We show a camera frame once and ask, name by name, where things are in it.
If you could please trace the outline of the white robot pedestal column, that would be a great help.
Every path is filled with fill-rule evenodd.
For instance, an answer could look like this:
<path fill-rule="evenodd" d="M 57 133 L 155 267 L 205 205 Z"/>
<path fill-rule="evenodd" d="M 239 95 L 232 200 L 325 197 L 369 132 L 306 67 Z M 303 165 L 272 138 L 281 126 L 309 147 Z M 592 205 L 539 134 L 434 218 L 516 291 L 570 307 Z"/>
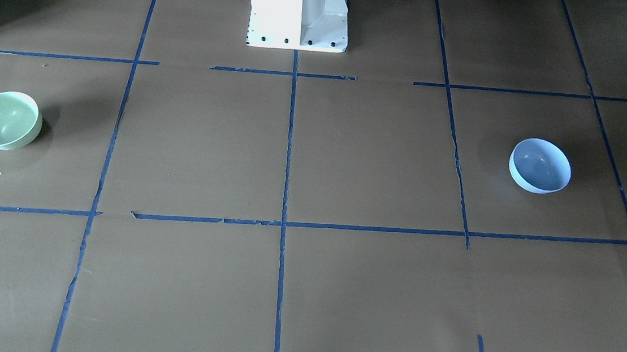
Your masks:
<path fill-rule="evenodd" d="M 250 0 L 245 43 L 319 53 L 348 48 L 349 0 Z"/>

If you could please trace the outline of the blue bowl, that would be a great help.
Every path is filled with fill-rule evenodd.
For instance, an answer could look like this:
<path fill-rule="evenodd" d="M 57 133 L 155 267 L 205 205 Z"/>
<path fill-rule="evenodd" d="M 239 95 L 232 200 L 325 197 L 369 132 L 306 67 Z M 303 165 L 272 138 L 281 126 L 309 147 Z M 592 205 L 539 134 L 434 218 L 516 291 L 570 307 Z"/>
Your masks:
<path fill-rule="evenodd" d="M 509 172 L 522 189 L 534 194 L 563 190 L 571 181 L 572 166 L 562 149 L 542 138 L 527 138 L 509 157 Z"/>

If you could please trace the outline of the green bowl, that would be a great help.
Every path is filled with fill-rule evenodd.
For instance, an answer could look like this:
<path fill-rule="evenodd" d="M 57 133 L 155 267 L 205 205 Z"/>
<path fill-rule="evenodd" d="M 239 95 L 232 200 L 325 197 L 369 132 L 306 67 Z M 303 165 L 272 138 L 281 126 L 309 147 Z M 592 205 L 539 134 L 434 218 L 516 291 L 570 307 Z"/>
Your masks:
<path fill-rule="evenodd" d="M 0 150 L 19 149 L 42 131 L 43 115 L 35 100 L 19 92 L 0 93 Z"/>

